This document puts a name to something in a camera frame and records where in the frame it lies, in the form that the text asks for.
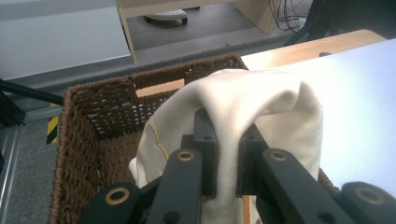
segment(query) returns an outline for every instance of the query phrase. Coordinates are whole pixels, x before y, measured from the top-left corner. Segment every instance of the screw hole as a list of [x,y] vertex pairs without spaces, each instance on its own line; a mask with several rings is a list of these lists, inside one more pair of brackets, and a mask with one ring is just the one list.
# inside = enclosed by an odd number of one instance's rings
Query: screw hole
[[121,199],[124,195],[125,195],[124,192],[117,191],[117,192],[113,193],[113,194],[110,196],[110,199],[111,199],[111,200],[118,200],[118,199]]
[[189,151],[182,151],[178,153],[177,157],[181,161],[190,161],[194,158],[194,154]]
[[288,159],[288,156],[285,153],[279,151],[271,152],[270,156],[276,161],[285,161]]
[[357,188],[355,193],[367,203],[380,205],[385,202],[384,198],[372,189]]

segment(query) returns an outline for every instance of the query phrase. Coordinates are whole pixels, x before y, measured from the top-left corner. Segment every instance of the brown wicker basket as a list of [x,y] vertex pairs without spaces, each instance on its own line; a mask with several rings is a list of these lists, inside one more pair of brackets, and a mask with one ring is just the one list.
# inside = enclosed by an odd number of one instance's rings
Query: brown wicker basket
[[[247,69],[234,54],[176,64],[69,88],[48,223],[77,223],[99,189],[134,182],[128,169],[146,120],[175,91],[137,97],[136,91],[184,79],[189,83],[224,68]],[[331,186],[325,175],[324,185]]]

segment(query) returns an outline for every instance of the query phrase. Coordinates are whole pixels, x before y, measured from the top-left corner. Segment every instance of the table surface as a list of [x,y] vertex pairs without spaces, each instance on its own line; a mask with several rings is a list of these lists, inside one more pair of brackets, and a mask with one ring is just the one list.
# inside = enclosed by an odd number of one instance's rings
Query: table surface
[[[396,39],[384,40],[358,31],[243,60],[252,70],[301,76],[317,91],[324,112],[320,166],[335,186],[362,181],[396,197]],[[319,58],[322,51],[333,55]],[[262,62],[265,55],[269,63]]]
[[315,59],[321,52],[339,53],[385,40],[387,39],[371,31],[359,30],[280,49],[250,54],[242,57],[242,60],[250,71],[271,69]]

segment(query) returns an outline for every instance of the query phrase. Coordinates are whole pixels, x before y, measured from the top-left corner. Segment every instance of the beige fabric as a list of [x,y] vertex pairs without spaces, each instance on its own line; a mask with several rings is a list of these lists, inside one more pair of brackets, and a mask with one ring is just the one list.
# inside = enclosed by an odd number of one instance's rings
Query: beige fabric
[[[202,223],[243,223],[243,202],[235,198],[237,152],[253,122],[269,147],[288,150],[318,177],[322,109],[311,86],[278,71],[222,70],[185,86],[150,118],[130,164],[138,187],[163,173],[182,134],[192,134],[194,112],[202,107],[219,139],[218,196],[204,199]],[[254,223],[257,214],[251,216]]]

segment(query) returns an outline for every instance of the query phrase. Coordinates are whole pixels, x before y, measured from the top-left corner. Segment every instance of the yellow black label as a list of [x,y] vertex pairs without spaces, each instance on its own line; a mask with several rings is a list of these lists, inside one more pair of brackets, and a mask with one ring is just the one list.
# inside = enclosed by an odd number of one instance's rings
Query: yellow black label
[[49,119],[49,124],[47,128],[47,144],[52,144],[57,142],[58,136],[58,117],[53,117]]

